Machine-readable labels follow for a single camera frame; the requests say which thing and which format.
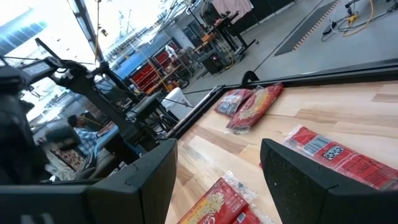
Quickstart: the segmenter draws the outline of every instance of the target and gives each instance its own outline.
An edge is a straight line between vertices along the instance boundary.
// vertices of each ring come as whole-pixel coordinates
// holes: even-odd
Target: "floor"
[[[371,22],[365,30],[351,37],[342,37],[336,34],[326,42],[321,42],[322,32],[332,13],[313,32],[313,34],[296,50],[291,53],[274,57],[276,50],[300,26],[309,14],[318,7],[328,4],[331,0],[303,0],[286,9],[268,21],[243,34],[249,42],[252,39],[259,41],[253,45],[246,58],[229,70],[219,75],[205,75],[204,78],[194,77],[191,85],[184,90],[190,93],[198,90],[213,88],[217,85],[237,84],[248,70],[256,72],[261,80],[287,77],[300,73],[314,72],[331,68],[345,67],[359,63],[374,62],[397,58],[398,30],[394,25],[398,19],[398,12],[393,12]],[[335,19],[344,17],[346,11],[341,1],[336,8]],[[392,2],[374,0],[374,15],[385,12]],[[360,1],[355,5],[359,12],[360,23],[366,21],[370,15],[369,1]],[[208,91],[187,94],[187,98],[195,105]]]
[[[230,117],[210,108],[178,140],[177,180],[166,223],[177,223],[227,171],[257,192],[257,208],[282,223],[259,167],[261,141],[282,143],[300,124],[398,169],[397,102],[396,81],[285,88],[250,132],[239,135],[226,133]],[[374,187],[383,189],[385,184]],[[300,198],[286,192],[287,197]]]

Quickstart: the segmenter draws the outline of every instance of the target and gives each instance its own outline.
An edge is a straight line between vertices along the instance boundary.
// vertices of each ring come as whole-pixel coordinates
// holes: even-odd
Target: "barcode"
[[[241,214],[238,216],[238,222],[239,222],[239,223],[243,222],[244,218],[246,218],[246,215],[245,215],[244,213],[241,213]]]
[[[329,139],[327,139],[321,135],[318,135],[314,139],[312,139],[310,142],[306,143],[306,145],[304,145],[303,149],[307,154],[310,154],[311,156],[313,156],[329,143],[330,143]]]

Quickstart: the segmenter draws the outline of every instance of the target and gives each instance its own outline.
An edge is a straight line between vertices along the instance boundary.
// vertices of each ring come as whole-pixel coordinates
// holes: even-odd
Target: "workshop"
[[[397,223],[398,0],[0,2],[1,223]]]

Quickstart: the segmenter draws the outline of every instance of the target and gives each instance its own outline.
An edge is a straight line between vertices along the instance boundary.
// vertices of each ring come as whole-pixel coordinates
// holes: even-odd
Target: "red pasta package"
[[[398,189],[398,170],[362,155],[304,126],[297,126],[284,146],[319,164],[378,190]]]
[[[217,180],[178,223],[231,223],[255,196],[254,192],[228,172]]]
[[[274,222],[258,208],[251,205],[246,207],[243,212],[231,224],[273,224]]]
[[[256,90],[247,89],[230,90],[218,102],[214,110],[228,116],[234,116],[241,103],[244,102],[255,91]]]
[[[280,95],[282,89],[283,84],[277,83],[257,90],[232,117],[226,128],[234,134],[249,132],[250,128],[255,125]]]

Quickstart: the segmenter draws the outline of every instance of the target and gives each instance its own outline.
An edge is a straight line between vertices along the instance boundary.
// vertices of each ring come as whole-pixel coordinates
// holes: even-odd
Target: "pasta package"
[[[246,207],[231,224],[273,224],[274,222],[255,206]]]
[[[255,125],[280,95],[282,89],[283,84],[277,83],[267,88],[257,90],[232,117],[226,128],[234,134],[249,132],[250,128]]]
[[[304,126],[297,126],[284,146],[349,178],[378,190],[398,189],[398,170],[362,155]]]
[[[178,224],[231,223],[249,205],[246,200],[255,197],[252,194],[239,182],[224,176],[217,180]]]
[[[241,103],[244,102],[254,92],[255,90],[246,89],[230,90],[218,102],[214,110],[228,116],[234,116]]]

